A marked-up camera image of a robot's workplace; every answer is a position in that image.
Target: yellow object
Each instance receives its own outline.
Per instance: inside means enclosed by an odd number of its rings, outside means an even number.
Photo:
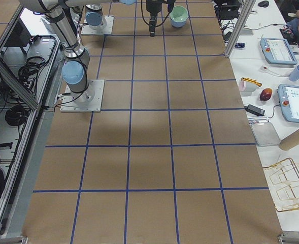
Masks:
[[[257,82],[256,80],[253,80],[253,79],[250,79],[250,78],[244,78],[244,77],[242,77],[242,79],[241,80],[245,80],[245,81],[248,81],[248,82],[251,82],[251,83],[254,83],[254,84],[256,84],[257,86],[262,86],[262,83],[260,83],[260,82]]]

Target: metal mounting plate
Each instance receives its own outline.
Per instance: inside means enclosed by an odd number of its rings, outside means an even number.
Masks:
[[[85,106],[82,106],[75,102],[70,102],[72,100],[72,97],[66,96],[63,98],[62,102],[69,103],[61,106],[61,112],[100,112],[102,106],[104,83],[104,80],[89,80],[90,88],[95,90],[95,95],[92,101],[90,101],[90,103],[85,104]],[[65,93],[70,93],[70,89],[68,86],[66,86]]]
[[[86,36],[91,36],[91,35],[110,35],[112,34],[112,29],[113,29],[113,20],[114,20],[114,16],[104,16],[105,20],[107,21],[107,26],[105,26],[105,28],[103,29],[91,29],[89,27],[89,25],[83,26],[82,28],[82,35],[86,35]]]

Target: cardboard tube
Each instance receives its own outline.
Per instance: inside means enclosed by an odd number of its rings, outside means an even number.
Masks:
[[[288,151],[297,145],[299,145],[299,129],[281,140],[279,147],[284,151]]]

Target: wire rack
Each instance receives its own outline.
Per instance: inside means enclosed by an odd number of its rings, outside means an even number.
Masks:
[[[299,164],[292,158],[264,167],[271,194],[278,212],[299,210]]]

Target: black power brick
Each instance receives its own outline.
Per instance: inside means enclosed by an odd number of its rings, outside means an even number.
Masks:
[[[252,113],[256,116],[264,116],[264,110],[263,109],[260,109],[258,107],[255,107],[251,104],[249,104],[248,106],[244,106],[246,112],[249,112],[249,113]]]

